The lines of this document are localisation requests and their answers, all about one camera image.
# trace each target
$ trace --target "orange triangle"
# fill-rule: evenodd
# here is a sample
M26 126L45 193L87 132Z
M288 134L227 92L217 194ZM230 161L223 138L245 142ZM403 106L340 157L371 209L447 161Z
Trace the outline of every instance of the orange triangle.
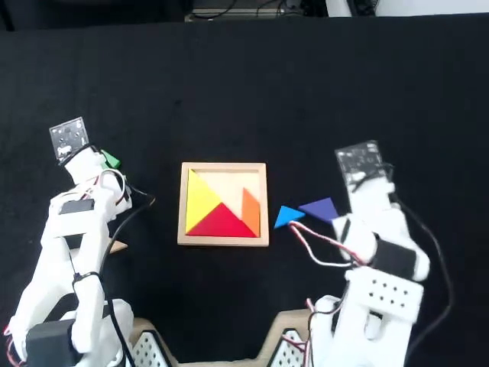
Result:
M243 189L241 220L255 236L260 237L260 203L246 189Z
M254 233L223 203L194 226L187 235L255 237Z

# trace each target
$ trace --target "tangram puzzle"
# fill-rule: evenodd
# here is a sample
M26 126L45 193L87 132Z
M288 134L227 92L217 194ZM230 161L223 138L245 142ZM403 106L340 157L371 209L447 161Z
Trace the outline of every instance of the tangram puzzle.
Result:
M182 164L178 243L268 245L265 164Z

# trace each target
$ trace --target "wooden base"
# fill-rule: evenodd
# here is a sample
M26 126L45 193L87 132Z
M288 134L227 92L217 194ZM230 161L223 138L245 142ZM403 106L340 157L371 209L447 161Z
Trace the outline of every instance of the wooden base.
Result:
M263 346L261 347L260 352L258 353L257 358L255 359L242 359L239 361L232 362L192 362L192 363L179 363L176 358L171 354L168 349L167 344L164 342L161 335L160 341L164 348L165 353L170 360L171 367L265 367L272 354L274 353L277 344L280 341L280 337L282 336L282 332L284 329L293 328L296 329L299 335L303 340L307 339L309 336L307 331L307 319L310 315L309 310L292 310L292 311L283 311L278 313L277 317L275 317L274 322L270 330L268 331L267 338L264 341ZM141 333L145 330L155 330L157 331L153 324L150 323L146 319L134 319L134 329L131 334L131 343L134 345Z

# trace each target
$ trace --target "purple triangle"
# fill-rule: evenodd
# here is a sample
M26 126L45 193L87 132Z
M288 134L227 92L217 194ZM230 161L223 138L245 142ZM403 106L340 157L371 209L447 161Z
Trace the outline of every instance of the purple triangle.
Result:
M299 209L304 213L314 216L324 222L330 223L333 219L338 218L335 204L330 197L322 200L314 201L309 204L299 206Z

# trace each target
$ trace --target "perforated metal plate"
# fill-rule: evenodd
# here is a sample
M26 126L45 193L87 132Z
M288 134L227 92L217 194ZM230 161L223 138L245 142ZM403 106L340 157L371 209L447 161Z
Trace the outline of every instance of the perforated metal plate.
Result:
M144 331L132 349L132 357L137 367L171 367L170 361L152 331Z
M283 334L294 342L302 342L295 329L285 329ZM267 367L303 367L304 353L280 339Z

